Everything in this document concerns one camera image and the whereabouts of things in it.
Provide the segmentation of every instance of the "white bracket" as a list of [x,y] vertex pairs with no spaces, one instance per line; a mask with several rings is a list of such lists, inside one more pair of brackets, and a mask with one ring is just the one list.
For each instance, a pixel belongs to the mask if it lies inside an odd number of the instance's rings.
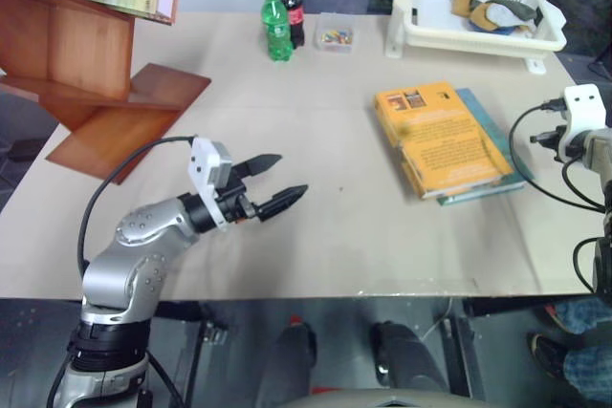
[[568,86],[563,91],[567,109],[561,112],[567,121],[565,133],[558,143],[558,157],[563,162],[571,160],[565,150],[572,139],[584,131],[605,128],[605,107],[601,100],[600,90],[593,83]]
[[393,11],[384,41],[384,55],[396,59],[404,55],[405,43],[404,11],[400,5],[401,0],[393,0]]
[[228,221],[215,201],[217,191],[228,183],[231,158],[220,142],[195,138],[191,145],[191,159],[187,169],[189,177],[217,227],[225,230]]
[[527,70],[532,74],[546,74],[546,67],[544,66],[544,61],[542,59],[531,59],[530,57],[526,57],[525,66],[527,66]]

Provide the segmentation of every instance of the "table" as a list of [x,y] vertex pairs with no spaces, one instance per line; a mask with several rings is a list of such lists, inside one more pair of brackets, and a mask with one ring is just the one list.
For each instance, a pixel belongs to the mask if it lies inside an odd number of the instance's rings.
[[[205,300],[362,295],[543,295],[583,292],[572,270],[574,244],[601,233],[601,216],[559,204],[531,187],[464,204],[421,202],[404,180],[372,109],[378,91],[445,79],[469,87],[508,130],[528,107],[573,84],[557,58],[547,75],[521,59],[411,48],[383,56],[387,17],[357,18],[352,55],[312,46],[289,62],[266,56],[259,18],[248,13],[182,13],[175,26],[138,21],[132,69],[147,62],[206,75],[211,85],[168,135],[222,141],[234,160],[279,153],[272,170],[248,180],[263,202],[286,186],[306,195],[265,224],[250,221],[202,237],[173,267],[162,298]],[[538,181],[569,196],[553,152],[528,136],[558,115],[535,114],[516,135]],[[44,159],[67,131],[59,126],[0,214],[0,296],[77,299],[77,230],[99,180]],[[110,242],[131,208],[193,190],[187,146],[157,147],[121,185],[111,185],[90,221],[86,256]],[[572,172],[599,197],[599,178]],[[590,276],[592,249],[582,256]]]

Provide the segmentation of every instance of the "wooden stand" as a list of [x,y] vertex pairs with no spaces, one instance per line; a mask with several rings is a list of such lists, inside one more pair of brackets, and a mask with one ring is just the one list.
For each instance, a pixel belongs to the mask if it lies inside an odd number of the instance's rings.
[[130,80],[134,18],[101,4],[0,5],[0,68],[7,73],[0,88],[37,102],[72,131],[47,157],[58,164],[106,178],[132,151],[162,136],[210,83],[155,64]]

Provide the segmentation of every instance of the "bottle label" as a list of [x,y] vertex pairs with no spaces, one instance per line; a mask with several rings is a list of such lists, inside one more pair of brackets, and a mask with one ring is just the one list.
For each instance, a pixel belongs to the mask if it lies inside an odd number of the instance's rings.
[[268,26],[268,35],[275,38],[289,36],[289,27],[285,24],[276,24]]
[[289,14],[289,24],[292,26],[304,21],[304,9],[301,5],[295,10],[287,11],[287,13]]

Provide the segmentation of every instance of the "white basket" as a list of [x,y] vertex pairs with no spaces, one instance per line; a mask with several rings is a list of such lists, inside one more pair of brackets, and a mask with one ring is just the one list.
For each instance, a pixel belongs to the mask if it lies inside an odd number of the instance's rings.
[[565,17],[547,0],[516,1],[540,11],[542,19],[534,32],[498,35],[473,31],[467,18],[452,14],[452,0],[393,0],[384,53],[402,57],[407,43],[415,47],[522,57],[530,72],[545,74],[542,59],[565,46],[561,31]]

